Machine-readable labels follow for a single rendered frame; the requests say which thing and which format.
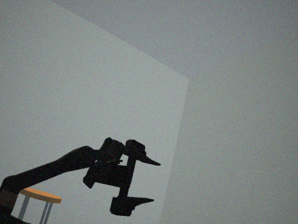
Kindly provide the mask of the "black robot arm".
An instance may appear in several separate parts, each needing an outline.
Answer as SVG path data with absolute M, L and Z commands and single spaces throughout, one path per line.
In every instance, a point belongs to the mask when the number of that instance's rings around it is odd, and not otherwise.
M 102 181 L 115 181 L 117 166 L 125 146 L 117 140 L 107 138 L 99 150 L 83 146 L 43 166 L 8 176 L 0 187 L 0 224 L 31 224 L 12 216 L 18 194 L 22 189 L 53 178 L 64 172 L 89 167 L 83 182 L 90 189 Z M 97 161 L 97 162 L 96 162 Z M 101 181 L 102 180 L 102 181 Z

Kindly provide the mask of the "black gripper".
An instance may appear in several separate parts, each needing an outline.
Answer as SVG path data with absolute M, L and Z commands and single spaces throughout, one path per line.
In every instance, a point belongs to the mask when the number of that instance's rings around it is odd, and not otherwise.
M 150 159 L 146 156 L 145 146 L 136 140 L 127 140 L 123 151 L 124 155 L 128 156 L 126 166 L 118 165 L 115 176 L 115 181 L 102 181 L 106 185 L 120 187 L 120 191 L 117 197 L 113 197 L 110 211 L 114 215 L 130 216 L 132 210 L 139 204 L 149 203 L 154 199 L 146 197 L 129 197 L 128 191 L 132 183 L 133 171 L 135 168 L 136 160 L 144 163 L 160 166 L 161 164 Z

